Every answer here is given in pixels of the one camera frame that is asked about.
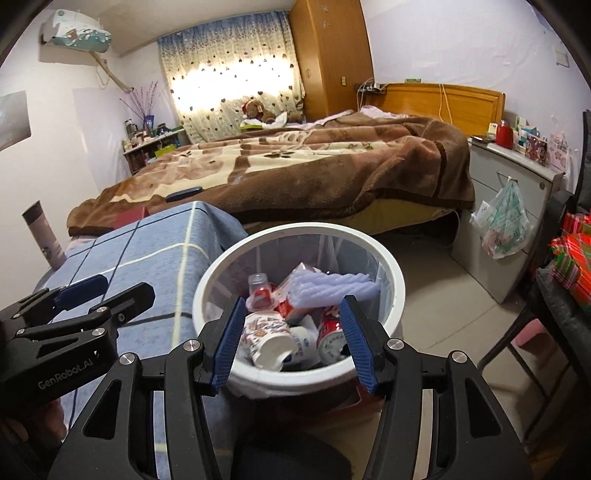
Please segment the left hand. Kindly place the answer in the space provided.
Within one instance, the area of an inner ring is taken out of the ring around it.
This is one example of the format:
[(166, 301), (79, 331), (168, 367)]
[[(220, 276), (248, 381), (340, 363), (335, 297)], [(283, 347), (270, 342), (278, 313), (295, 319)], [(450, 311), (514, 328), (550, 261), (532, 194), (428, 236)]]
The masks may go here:
[(52, 455), (67, 434), (60, 399), (29, 410), (18, 418), (1, 415), (1, 455)]

